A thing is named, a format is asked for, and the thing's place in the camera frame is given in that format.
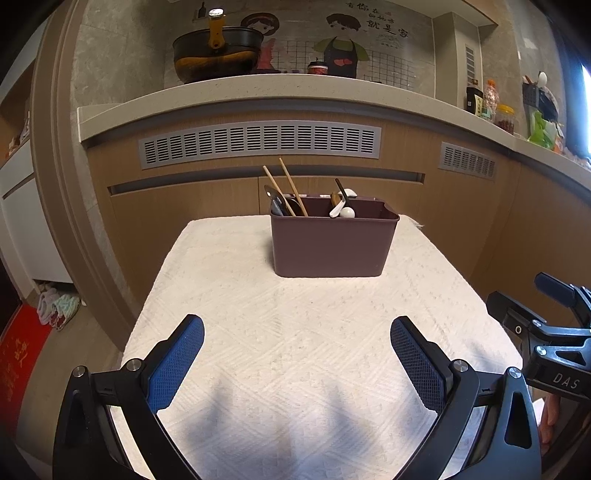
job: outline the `textured white cloth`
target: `textured white cloth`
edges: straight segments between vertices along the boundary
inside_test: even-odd
[[[391,480],[435,419],[392,350],[397,316],[475,369],[521,367],[482,300],[408,217],[377,278],[281,278],[271,245],[268,216],[190,222],[125,349],[124,362],[143,358],[186,314],[202,317],[202,350],[158,416],[204,480]],[[461,467],[480,414],[443,478]],[[151,478],[120,410],[113,416],[134,468]]]

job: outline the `wooden chopstick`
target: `wooden chopstick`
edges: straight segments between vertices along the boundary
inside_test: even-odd
[[[287,171],[287,167],[283,163],[283,160],[281,159],[281,157],[279,157],[279,163],[281,163],[281,168],[283,168],[283,172],[285,173],[285,176],[287,177],[287,181],[289,181],[289,183],[291,185],[291,189],[293,190],[293,192],[295,194],[295,198],[297,199],[297,203],[300,204],[301,211],[304,213],[305,217],[310,216],[310,215],[308,215],[308,212],[306,212],[306,207],[304,207],[304,202],[301,201],[300,194],[298,193],[296,186],[294,184],[294,181],[291,179],[290,173]]]
[[[275,188],[275,190],[277,190],[281,194],[281,196],[283,197],[283,201],[285,202],[285,205],[286,205],[287,209],[289,210],[290,215],[292,217],[295,217],[296,214],[293,211],[293,208],[291,208],[290,204],[287,202],[287,199],[285,198],[285,195],[283,195],[283,192],[279,188],[279,185],[277,184],[277,182],[273,178],[273,175],[271,175],[271,172],[269,171],[269,169],[267,168],[267,166],[266,165],[263,165],[262,166],[262,169],[265,170],[265,173],[267,174],[267,177],[269,177],[269,180],[271,180],[271,183],[273,184],[273,187]]]

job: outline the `soy sauce bottle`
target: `soy sauce bottle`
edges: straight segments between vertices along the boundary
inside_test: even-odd
[[[482,115],[482,105],[484,102],[484,94],[478,88],[478,80],[468,79],[468,87],[466,88],[466,110],[476,116]]]

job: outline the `black cooking pot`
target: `black cooking pot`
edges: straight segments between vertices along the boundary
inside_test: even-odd
[[[184,83],[245,75],[256,68],[263,35],[247,27],[210,28],[187,33],[173,42],[174,70]]]

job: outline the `air vent grille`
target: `air vent grille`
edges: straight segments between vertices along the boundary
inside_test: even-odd
[[[493,180],[496,162],[476,151],[442,142],[439,168]]]
[[[314,154],[378,158],[381,129],[337,122],[211,125],[139,141],[142,168],[249,155]]]
[[[474,50],[466,45],[466,75],[468,80],[476,78],[476,63],[474,61]]]

